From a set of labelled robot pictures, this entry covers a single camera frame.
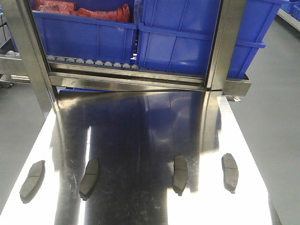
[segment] storage bin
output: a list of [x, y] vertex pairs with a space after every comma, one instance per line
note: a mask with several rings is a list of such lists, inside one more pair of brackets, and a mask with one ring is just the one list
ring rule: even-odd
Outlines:
[[[248, 0], [239, 39], [261, 42], [281, 4], [288, 0]], [[212, 35], [220, 0], [144, 0], [146, 26]]]
[[[205, 76], [213, 36], [166, 30], [139, 24], [138, 65], [178, 73]], [[234, 49], [229, 78], [243, 78], [252, 59], [265, 43], [238, 40]]]
[[[115, 10], [134, 0], [72, 0], [78, 8]], [[136, 23], [115, 22], [73, 15], [33, 11], [46, 54], [93, 61], [130, 63], [136, 49]]]
[[294, 6], [299, 5], [300, 1], [299, 0], [290, 0], [287, 4], [283, 4], [281, 6], [281, 9], [283, 9], [287, 13], [293, 13], [294, 12]]
[[300, 5], [294, 6], [294, 18], [300, 21]]

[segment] red plastic bag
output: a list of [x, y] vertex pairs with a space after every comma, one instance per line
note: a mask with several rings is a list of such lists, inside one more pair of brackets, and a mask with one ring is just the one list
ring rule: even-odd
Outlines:
[[34, 0], [34, 10], [38, 10], [40, 6], [57, 6], [60, 12], [75, 11], [76, 3], [60, 0]]

